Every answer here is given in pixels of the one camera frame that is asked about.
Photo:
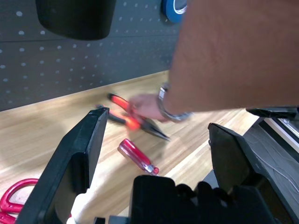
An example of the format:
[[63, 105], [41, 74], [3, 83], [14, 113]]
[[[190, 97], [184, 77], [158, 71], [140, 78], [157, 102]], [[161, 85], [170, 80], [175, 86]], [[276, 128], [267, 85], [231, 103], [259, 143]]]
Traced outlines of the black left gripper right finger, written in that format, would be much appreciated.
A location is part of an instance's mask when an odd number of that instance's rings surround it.
[[221, 125], [208, 126], [212, 164], [218, 186], [256, 187], [273, 216], [283, 224], [299, 222], [299, 156], [266, 123], [244, 135]]

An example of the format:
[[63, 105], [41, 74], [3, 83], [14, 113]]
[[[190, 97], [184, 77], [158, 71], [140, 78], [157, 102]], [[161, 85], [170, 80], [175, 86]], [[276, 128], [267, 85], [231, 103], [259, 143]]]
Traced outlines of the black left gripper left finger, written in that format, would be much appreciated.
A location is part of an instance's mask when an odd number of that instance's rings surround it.
[[91, 110], [60, 141], [21, 210], [18, 224], [65, 224], [91, 186], [109, 109]]

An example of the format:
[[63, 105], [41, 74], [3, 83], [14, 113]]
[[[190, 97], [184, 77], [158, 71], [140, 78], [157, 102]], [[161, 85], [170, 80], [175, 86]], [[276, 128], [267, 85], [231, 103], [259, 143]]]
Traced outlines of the bare person hand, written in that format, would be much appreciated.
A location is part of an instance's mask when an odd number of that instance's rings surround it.
[[169, 121], [163, 117], [158, 104], [156, 94], [137, 94], [129, 99], [128, 114], [136, 120], [154, 119], [160, 122]]

